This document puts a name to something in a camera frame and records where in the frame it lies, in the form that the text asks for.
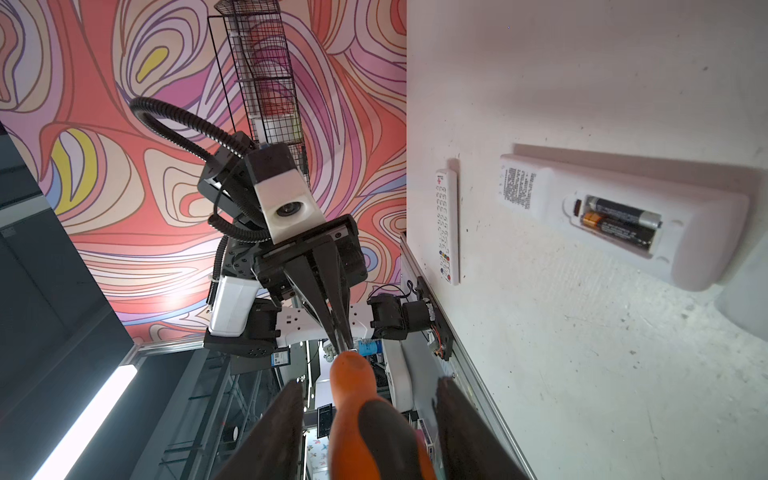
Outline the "white battery cover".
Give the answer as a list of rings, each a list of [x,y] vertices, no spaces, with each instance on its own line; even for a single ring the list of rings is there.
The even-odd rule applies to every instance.
[[[715,300],[715,307],[734,325],[767,341],[767,235]]]

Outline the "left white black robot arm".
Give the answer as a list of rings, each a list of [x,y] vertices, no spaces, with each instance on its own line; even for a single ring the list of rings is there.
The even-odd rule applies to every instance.
[[[129,108],[153,133],[205,163],[198,189],[213,205],[208,224],[222,236],[205,347],[258,357],[292,345],[292,333],[312,338],[282,311],[295,299],[320,339],[339,352],[354,349],[351,290],[367,279],[359,227],[351,215],[323,214],[290,147],[230,134],[155,98],[136,97]]]

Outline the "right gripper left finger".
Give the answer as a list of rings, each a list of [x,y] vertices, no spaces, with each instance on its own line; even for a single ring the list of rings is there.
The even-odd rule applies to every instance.
[[[303,387],[287,383],[216,480],[295,479],[303,439]]]

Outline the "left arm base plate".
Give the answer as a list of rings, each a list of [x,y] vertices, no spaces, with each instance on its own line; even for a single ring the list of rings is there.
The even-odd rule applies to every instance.
[[[437,342],[435,355],[449,361],[454,353],[455,336],[437,297],[423,276],[417,276],[416,283],[408,281],[407,286],[408,294],[375,291],[367,299],[373,314],[373,338],[402,341],[411,333],[432,333]]]

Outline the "white remote control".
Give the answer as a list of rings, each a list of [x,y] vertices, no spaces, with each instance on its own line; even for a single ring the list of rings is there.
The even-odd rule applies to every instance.
[[[668,284],[699,292],[716,283],[739,244],[746,195],[550,160],[503,155],[499,196],[510,209]],[[660,214],[649,250],[581,225],[589,196]]]
[[[439,272],[450,285],[458,285],[459,235],[458,235],[458,177],[455,171],[439,169],[435,173],[435,200]]]

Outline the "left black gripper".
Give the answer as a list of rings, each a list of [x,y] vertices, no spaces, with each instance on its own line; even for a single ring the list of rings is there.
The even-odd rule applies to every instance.
[[[351,215],[277,245],[253,247],[251,273],[277,302],[298,295],[336,351],[353,348],[349,290],[364,282],[368,273],[358,225]]]

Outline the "orange black screwdriver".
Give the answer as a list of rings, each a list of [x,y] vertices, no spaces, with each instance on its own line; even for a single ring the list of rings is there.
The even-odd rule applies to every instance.
[[[328,461],[332,479],[434,479],[424,442],[403,415],[377,393],[374,371],[355,351],[330,370],[336,415]]]

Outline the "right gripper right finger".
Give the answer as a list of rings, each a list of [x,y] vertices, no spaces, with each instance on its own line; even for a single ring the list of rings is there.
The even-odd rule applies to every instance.
[[[527,479],[450,377],[437,382],[434,412],[447,479]]]

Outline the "black gold AAA battery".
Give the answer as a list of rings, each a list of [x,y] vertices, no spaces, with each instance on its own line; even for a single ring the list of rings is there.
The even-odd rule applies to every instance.
[[[581,225],[632,247],[649,250],[656,231],[590,211],[581,216]]]

